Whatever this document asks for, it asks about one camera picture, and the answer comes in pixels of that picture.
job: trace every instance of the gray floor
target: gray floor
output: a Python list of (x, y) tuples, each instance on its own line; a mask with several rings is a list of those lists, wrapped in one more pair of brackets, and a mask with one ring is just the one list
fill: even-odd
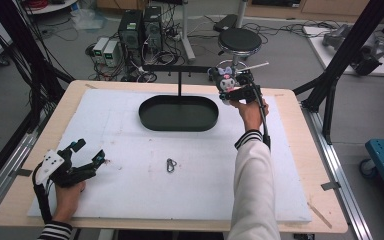
[[(46, 46), (76, 79), (88, 79), (94, 73), (92, 62), (84, 53), (86, 47), (95, 43), (98, 37), (110, 36), (117, 31), (118, 16), (109, 17), (111, 18), (106, 20), (103, 29), (76, 32), (69, 22), (54, 29), (58, 36), (53, 35), (45, 39)], [(60, 11), (43, 15), (37, 21), (41, 27), (46, 28), (42, 24), (59, 23), (67, 18), (69, 18), (68, 12)], [(193, 34), (217, 35), (216, 32), (211, 31), (212, 24), (204, 23), (208, 21), (206, 18), (190, 20), (189, 29), (202, 23), (197, 29), (210, 31)], [(264, 19), (247, 19), (246, 22), (273, 28), (294, 23), (286, 20)], [(322, 65), (307, 39), (285, 32), (267, 37), (268, 43), (246, 61), (248, 65), (263, 61), (270, 62), (269, 66), (253, 71), (258, 84), (267, 88), (294, 89), (322, 73)], [(214, 66), (222, 60), (230, 59), (229, 56), (217, 55), (219, 47), (215, 38), (190, 38), (189, 40), (197, 57), (194, 65)], [(175, 83), (176, 77), (159, 74), (157, 82)], [(212, 84), (205, 74), (184, 77), (184, 83)], [(0, 66), (0, 150), (29, 111), (28, 93), (29, 89), (14, 65)], [(307, 95), (308, 93), (301, 94), (298, 99), (303, 100)], [(384, 184), (380, 178), (363, 179), (358, 171), (359, 162), (368, 158), (364, 143), (372, 138), (384, 138), (384, 77), (344, 75), (337, 86), (332, 141), (373, 239), (377, 240), (384, 239)], [(0, 239), (33, 239), (39, 232), (40, 229), (36, 228), (0, 227)], [(97, 239), (97, 235), (97, 230), (87, 230), (82, 233), (81, 239)], [(345, 234), (317, 234), (316, 238), (355, 239), (352, 230)], [(282, 233), (282, 239), (293, 239), (293, 237), (290, 233)]]

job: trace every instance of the table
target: table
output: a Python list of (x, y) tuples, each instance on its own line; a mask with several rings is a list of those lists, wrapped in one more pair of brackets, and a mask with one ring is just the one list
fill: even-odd
[[(48, 149), (55, 149), (71, 116), (87, 89), (123, 89), (147, 92), (177, 92), (175, 84), (145, 84), (121, 82), (74, 81), (68, 87), (54, 114), (37, 140), (23, 169), (33, 170)], [(183, 93), (214, 93), (213, 86), (184, 85)], [(344, 233), (348, 226), (333, 190), (324, 191), (321, 184), (329, 178), (320, 159), (310, 130), (291, 90), (262, 89), (266, 96), (274, 96), (290, 143), (296, 167), (308, 201), (313, 221), (310, 223), (280, 223), (281, 232)], [(30, 177), (18, 176), (0, 205), (0, 226), (43, 226), (39, 217), (28, 217), (27, 211), (34, 198)], [(72, 225), (80, 228), (153, 229), (228, 231), (229, 221), (95, 219), (76, 218)]]

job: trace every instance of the hand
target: hand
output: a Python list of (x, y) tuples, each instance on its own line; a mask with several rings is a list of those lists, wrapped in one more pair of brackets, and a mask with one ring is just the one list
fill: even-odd
[(80, 193), (85, 189), (86, 182), (80, 182), (69, 188), (62, 188), (55, 185), (57, 194), (57, 209), (52, 220), (69, 223), (71, 217), (77, 210)]
[[(262, 98), (262, 100), (264, 114), (267, 115), (269, 114), (269, 105), (266, 103), (264, 98)], [(260, 126), (263, 120), (261, 118), (260, 106), (257, 102), (253, 101), (247, 104), (243, 104), (239, 101), (230, 101), (230, 105), (239, 109), (239, 114), (241, 115), (242, 120), (244, 121), (245, 131), (260, 130)]]

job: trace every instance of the oval tray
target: oval tray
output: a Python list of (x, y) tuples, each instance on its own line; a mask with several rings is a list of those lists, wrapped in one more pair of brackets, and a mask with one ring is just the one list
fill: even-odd
[(218, 115), (217, 105), (199, 96), (158, 95), (139, 107), (140, 121), (154, 131), (202, 132), (216, 125)]

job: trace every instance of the computer tower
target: computer tower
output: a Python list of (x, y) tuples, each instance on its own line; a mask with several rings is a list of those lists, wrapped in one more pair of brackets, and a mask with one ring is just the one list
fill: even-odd
[(144, 47), (145, 27), (141, 10), (126, 10), (118, 27), (121, 48), (125, 65), (128, 67), (140, 67), (143, 65), (142, 56), (146, 53)]
[(118, 27), (120, 42), (127, 49), (141, 49), (144, 42), (144, 25), (141, 10), (126, 10)]
[(157, 53), (163, 50), (161, 7), (149, 6), (145, 8), (143, 17), (148, 52)]

